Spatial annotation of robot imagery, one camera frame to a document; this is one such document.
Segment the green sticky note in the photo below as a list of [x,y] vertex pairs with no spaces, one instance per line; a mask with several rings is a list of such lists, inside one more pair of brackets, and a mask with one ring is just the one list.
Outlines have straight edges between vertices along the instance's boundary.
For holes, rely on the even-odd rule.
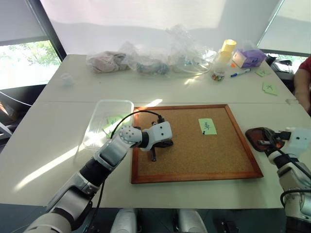
[[204,135],[216,135],[217,131],[214,122],[210,118],[199,119],[200,128]]
[[269,93],[269,94],[277,96],[277,89],[276,89],[276,85],[274,84],[263,82],[262,89],[264,90],[265,93]]
[[103,131],[106,133],[107,138],[110,138],[112,131],[114,130],[114,128],[116,127],[116,125],[118,124],[117,122],[119,122],[120,120],[122,120],[124,117],[126,117],[128,114],[120,114],[117,116],[109,116],[107,117],[107,122],[104,124],[103,126]]
[[264,77],[264,76],[266,76],[268,74],[271,74],[271,72],[269,72],[267,70],[264,70],[264,69],[258,69],[258,70],[256,70],[255,73],[258,74],[261,77]]

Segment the table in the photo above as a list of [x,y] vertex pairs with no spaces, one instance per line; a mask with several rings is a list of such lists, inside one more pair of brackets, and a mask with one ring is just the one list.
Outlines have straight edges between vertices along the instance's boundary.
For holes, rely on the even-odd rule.
[[[48,203],[63,183],[91,156],[80,153],[76,157],[75,153],[94,106],[94,102],[37,101],[34,104],[0,155],[1,203]],[[242,132],[259,126],[274,130],[287,126],[311,128],[311,119],[299,104],[230,103],[229,107]],[[264,175],[261,179],[153,184],[130,184],[129,152],[108,177],[101,207],[281,207],[279,195],[282,190],[277,168],[269,163],[263,153],[253,149],[252,152]],[[309,167],[310,153],[309,149],[300,157]],[[22,180],[26,184],[18,186]]]
[[[271,71],[266,63],[261,68]],[[230,68],[235,73],[238,68]],[[70,73],[73,86],[61,75]],[[262,82],[275,84],[278,96],[262,91]],[[69,55],[28,111],[0,154],[0,203],[46,205],[64,182],[87,161],[78,145],[100,99],[126,99],[144,106],[228,103],[242,132],[265,126],[311,128],[311,119],[272,72],[260,77],[250,72],[220,83],[208,74],[140,76],[132,71],[92,74],[85,56]],[[130,184],[131,152],[106,181],[101,207],[148,208],[275,208],[281,207],[276,167],[253,150],[264,175],[261,179],[179,183]],[[310,149],[301,161],[311,167]]]
[[[149,103],[163,99],[163,103],[285,103],[286,99],[295,99],[266,62],[260,68],[269,70],[271,74],[268,76],[260,77],[250,72],[230,78],[230,74],[241,69],[229,67],[227,77],[216,82],[209,73],[197,77],[176,73],[168,77],[145,76],[130,70],[93,74],[86,67],[85,60],[84,55],[68,55],[37,101],[121,99]],[[61,78],[64,73],[73,77],[73,86],[64,86]],[[278,96],[265,94],[263,81],[275,84]]]

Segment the small cup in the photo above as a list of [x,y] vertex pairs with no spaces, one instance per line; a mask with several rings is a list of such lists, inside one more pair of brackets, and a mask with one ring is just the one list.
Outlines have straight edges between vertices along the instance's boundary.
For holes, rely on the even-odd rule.
[[223,70],[215,70],[212,74],[212,79],[214,81],[221,81],[225,77],[225,71]]
[[232,53],[236,45],[237,45],[236,41],[231,40],[231,39],[227,39],[223,43],[221,52],[222,51],[227,51],[227,52]]
[[227,51],[222,51],[219,53],[217,62],[228,63],[231,59],[232,54]]

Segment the yellow cup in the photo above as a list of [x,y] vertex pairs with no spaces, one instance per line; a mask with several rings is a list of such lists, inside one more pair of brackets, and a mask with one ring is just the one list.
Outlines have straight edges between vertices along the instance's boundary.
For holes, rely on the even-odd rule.
[[227,51],[227,52],[233,52],[235,46],[237,45],[237,42],[231,39],[225,40],[222,46],[222,51]]
[[222,51],[219,53],[217,61],[222,63],[228,63],[231,59],[231,52]]

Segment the cable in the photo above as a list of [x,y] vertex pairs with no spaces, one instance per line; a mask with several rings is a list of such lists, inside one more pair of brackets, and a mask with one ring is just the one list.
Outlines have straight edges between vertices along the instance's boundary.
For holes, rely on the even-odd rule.
[[[111,133],[110,139],[111,139],[112,136],[114,135],[114,133],[115,133],[115,131],[117,130],[117,128],[119,127],[119,125],[120,125],[125,119],[127,119],[129,116],[134,115],[134,114],[136,114],[136,113],[151,113],[151,114],[157,115],[157,116],[159,117],[159,119],[162,118],[162,116],[161,116],[160,114],[155,113],[155,112],[152,112],[152,111],[148,111],[148,110],[140,110],[140,111],[136,111],[136,112],[130,113],[130,114],[128,114],[127,116],[125,116],[125,117],[117,124],[117,126],[115,127],[115,129],[114,129],[114,130],[112,131],[112,133]],[[97,202],[97,206],[96,206],[96,208],[95,208],[94,214],[93,214],[93,216],[92,216],[92,218],[91,218],[91,221],[90,221],[90,223],[89,223],[89,226],[88,226],[88,229],[87,229],[86,233],[89,233],[89,232],[90,232],[90,229],[91,229],[91,226],[92,226],[92,224],[93,224],[93,221],[94,221],[94,219],[95,219],[95,217],[96,217],[96,215],[97,215],[99,206],[100,206],[101,201],[102,201],[103,191],[104,191],[104,183],[102,184],[102,188],[101,188],[101,192],[100,192],[99,199],[98,199],[98,202]]]
[[288,156],[289,161],[291,161],[291,163],[293,163],[300,171],[302,171],[310,180],[311,180],[311,175],[307,173],[307,171],[305,169],[303,169],[298,163],[296,163],[296,161],[294,161],[290,156]]
[[125,119],[127,119],[129,116],[134,115],[134,114],[136,114],[136,113],[151,113],[151,114],[157,115],[157,116],[159,117],[159,119],[162,118],[162,116],[161,116],[160,114],[155,113],[155,112],[152,112],[152,111],[148,111],[148,110],[140,110],[140,111],[136,111],[136,112],[130,113],[129,115],[125,116],[125,117],[117,124],[117,126],[115,127],[115,129],[114,129],[114,130],[112,131],[112,133],[111,133],[110,139],[112,139],[112,136],[115,134],[115,132],[116,132],[117,128],[120,126],[120,124],[121,124]]
[[25,226],[22,226],[22,227],[20,227],[20,228],[17,228],[17,229],[15,229],[14,231],[12,231],[11,233],[15,233],[15,232],[17,232],[18,230],[23,229],[23,228],[28,227],[28,226],[30,226],[30,224],[27,224],[27,225],[25,225]]
[[24,102],[22,102],[22,101],[16,100],[16,99],[14,99],[14,98],[12,98],[12,97],[10,97],[10,96],[8,96],[8,95],[4,94],[4,93],[3,93],[3,92],[1,92],[1,91],[0,91],[0,93],[1,93],[1,94],[3,94],[4,96],[6,96],[7,98],[10,98],[10,99],[12,99],[12,100],[15,100],[16,102],[19,102],[19,103],[25,104],[25,105],[30,106],[30,107],[32,106],[32,105],[27,104],[27,103],[24,103]]
[[88,228],[87,228],[86,233],[89,233],[89,232],[90,232],[90,229],[91,229],[91,226],[92,226],[92,224],[93,224],[93,221],[94,221],[94,219],[95,219],[95,217],[96,217],[96,215],[97,215],[99,206],[100,206],[101,201],[102,201],[102,196],[103,196],[103,191],[104,191],[104,184],[105,184],[105,183],[102,184],[102,188],[101,188],[101,192],[100,192],[100,194],[99,194],[98,202],[97,202],[96,208],[95,208],[95,210],[94,210],[93,216],[92,216],[92,218],[91,218],[91,221],[89,222],[89,225],[88,225]]
[[266,130],[265,130],[265,136],[269,139],[270,144],[274,147],[274,149],[276,149],[280,154],[284,155],[285,157],[288,158],[288,160],[295,165],[296,168],[298,168],[302,173],[304,173],[310,180],[311,180],[311,175],[308,174],[308,172],[303,169],[299,164],[296,163],[296,161],[294,161],[288,154],[284,153],[283,151],[281,151],[281,149],[279,149],[278,147],[276,147],[275,144],[275,140],[273,139],[273,136],[275,134],[267,134]]
[[284,191],[280,196],[281,203],[282,203],[283,207],[285,207],[285,203],[284,203],[283,198],[286,194],[289,194],[289,193],[311,193],[311,189],[293,189],[293,190]]

